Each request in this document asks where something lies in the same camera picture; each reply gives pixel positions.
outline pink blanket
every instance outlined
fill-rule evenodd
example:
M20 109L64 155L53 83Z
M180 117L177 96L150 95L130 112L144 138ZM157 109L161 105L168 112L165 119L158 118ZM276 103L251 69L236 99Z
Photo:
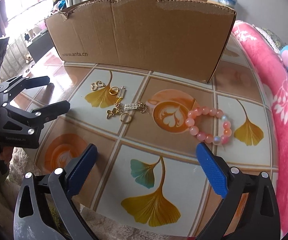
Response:
M233 33L246 50L263 84L270 89L276 136L279 149L279 174L276 198L281 230L288 232L288 72L278 55L248 23L236 21Z

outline gold butterfly pendant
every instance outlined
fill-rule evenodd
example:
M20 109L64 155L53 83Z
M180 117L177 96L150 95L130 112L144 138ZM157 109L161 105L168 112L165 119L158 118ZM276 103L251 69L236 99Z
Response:
M109 119L109 118L111 118L111 116L114 116L116 114L121 114L121 112L122 111L120 109L114 107L112 111L111 110L107 110L106 118Z

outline teal ginkgo leaf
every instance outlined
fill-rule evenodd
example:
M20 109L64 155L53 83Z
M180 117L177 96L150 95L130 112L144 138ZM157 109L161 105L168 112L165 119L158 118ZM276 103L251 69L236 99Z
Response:
M130 174L133 176L133 178L136 178L135 182L137 182L138 184L143 185L147 188L152 188L155 184L153 170L157 163L147 164L139 160L132 159L130 160Z

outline pink spot on plush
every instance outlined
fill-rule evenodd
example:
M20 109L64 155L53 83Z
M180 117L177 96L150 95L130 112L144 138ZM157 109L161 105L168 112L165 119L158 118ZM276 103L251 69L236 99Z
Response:
M282 57L284 66L285 66L285 67L288 67L288 50L284 50L284 51L282 52L281 57Z

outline coffee cup print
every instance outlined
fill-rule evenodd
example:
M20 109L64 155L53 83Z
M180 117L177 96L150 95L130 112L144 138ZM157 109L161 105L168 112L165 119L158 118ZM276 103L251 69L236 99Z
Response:
M187 130L185 120L188 111L199 107L192 96L176 89L157 92L147 100L146 105L154 122L163 130L171 133L181 133Z
M73 133L62 134L55 138L45 154L45 169L64 168L72 158L78 157L86 148L87 143Z

